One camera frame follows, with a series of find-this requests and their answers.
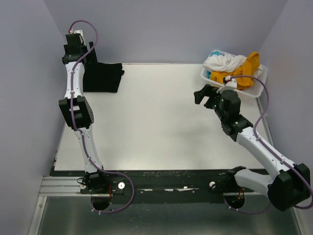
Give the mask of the black t-shirt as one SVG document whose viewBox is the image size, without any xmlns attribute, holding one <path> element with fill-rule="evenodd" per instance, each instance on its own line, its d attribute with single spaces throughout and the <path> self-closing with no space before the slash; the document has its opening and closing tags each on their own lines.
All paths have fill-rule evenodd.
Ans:
<svg viewBox="0 0 313 235">
<path fill-rule="evenodd" d="M 87 65 L 83 77 L 85 93 L 117 93 L 124 74 L 121 63 L 94 63 Z"/>
</svg>

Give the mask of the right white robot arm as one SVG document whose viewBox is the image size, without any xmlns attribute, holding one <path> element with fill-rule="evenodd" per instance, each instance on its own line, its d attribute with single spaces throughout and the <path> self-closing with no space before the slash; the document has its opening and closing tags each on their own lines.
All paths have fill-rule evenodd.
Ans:
<svg viewBox="0 0 313 235">
<path fill-rule="evenodd" d="M 206 84 L 194 92 L 195 104 L 204 97 L 205 108 L 214 110 L 224 133 L 245 148 L 267 171 L 266 175 L 238 166 L 227 172 L 222 184 L 214 189 L 235 192 L 248 188 L 263 196 L 280 211 L 286 211 L 313 196 L 310 170 L 305 164 L 296 164 L 271 146 L 255 129 L 254 125 L 240 113 L 241 100 L 234 90 L 218 92 L 216 87 Z"/>
</svg>

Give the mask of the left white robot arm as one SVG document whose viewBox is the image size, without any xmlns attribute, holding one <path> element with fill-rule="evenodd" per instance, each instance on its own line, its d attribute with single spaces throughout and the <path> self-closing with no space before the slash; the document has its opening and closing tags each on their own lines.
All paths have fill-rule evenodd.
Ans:
<svg viewBox="0 0 313 235">
<path fill-rule="evenodd" d="M 93 139 L 93 111 L 83 94 L 83 77 L 90 51 L 81 30 L 71 30 L 66 40 L 62 63 L 67 71 L 67 88 L 64 98 L 58 101 L 59 108 L 67 126 L 74 131 L 82 151 L 85 175 L 79 181 L 81 189 L 89 193 L 105 193 L 109 182 L 105 179 L 103 164 Z"/>
</svg>

